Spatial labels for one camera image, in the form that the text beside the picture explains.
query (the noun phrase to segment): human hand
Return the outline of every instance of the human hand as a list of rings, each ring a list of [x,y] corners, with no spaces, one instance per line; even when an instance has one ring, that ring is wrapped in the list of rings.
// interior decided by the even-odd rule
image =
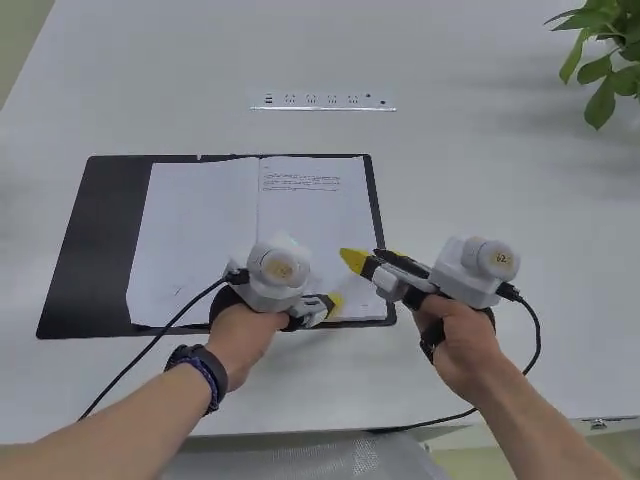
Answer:
[[[420,333],[442,319],[446,339],[436,347],[433,365],[449,388],[472,404],[491,374],[511,363],[500,350],[489,318],[463,303],[428,295],[413,318]]]
[[[229,392],[240,388],[249,371],[269,348],[276,331],[289,322],[286,313],[256,313],[243,304],[223,310],[213,322],[205,345],[229,376]]]

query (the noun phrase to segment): human arm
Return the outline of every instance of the human arm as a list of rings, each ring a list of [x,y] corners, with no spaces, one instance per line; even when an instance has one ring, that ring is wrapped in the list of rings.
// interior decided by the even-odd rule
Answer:
[[[224,310],[206,348],[239,388],[262,357],[285,314],[257,314],[244,305]],[[118,403],[24,446],[0,460],[0,478],[32,480],[152,479],[207,410],[208,383],[191,365],[156,376]]]
[[[622,479],[507,359],[484,314],[431,295],[414,318],[421,332],[443,319],[434,366],[485,418],[519,480]]]

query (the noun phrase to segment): person's left hand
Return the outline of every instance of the person's left hand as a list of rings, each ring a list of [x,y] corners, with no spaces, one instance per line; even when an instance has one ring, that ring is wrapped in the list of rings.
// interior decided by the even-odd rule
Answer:
[[[288,323],[286,313],[256,313],[241,304],[223,310],[216,317],[205,347],[224,365],[229,392],[244,384],[251,367],[269,348],[273,335]]]

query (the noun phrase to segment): forearm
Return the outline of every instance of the forearm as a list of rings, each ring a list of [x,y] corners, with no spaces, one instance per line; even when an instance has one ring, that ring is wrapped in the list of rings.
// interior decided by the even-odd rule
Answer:
[[[211,390],[178,365],[101,412],[25,447],[0,477],[85,480],[154,478],[207,409]]]
[[[615,468],[508,361],[483,379],[474,403],[519,480],[618,480]]]

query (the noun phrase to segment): wristwatch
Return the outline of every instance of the wristwatch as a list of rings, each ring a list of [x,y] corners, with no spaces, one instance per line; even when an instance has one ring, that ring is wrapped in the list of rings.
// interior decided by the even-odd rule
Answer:
[[[171,370],[182,363],[188,363],[198,370],[209,384],[209,388],[211,388],[211,401],[203,416],[218,410],[220,402],[222,402],[229,388],[227,371],[218,360],[218,357],[200,344],[191,347],[180,345],[169,356],[164,371]]]

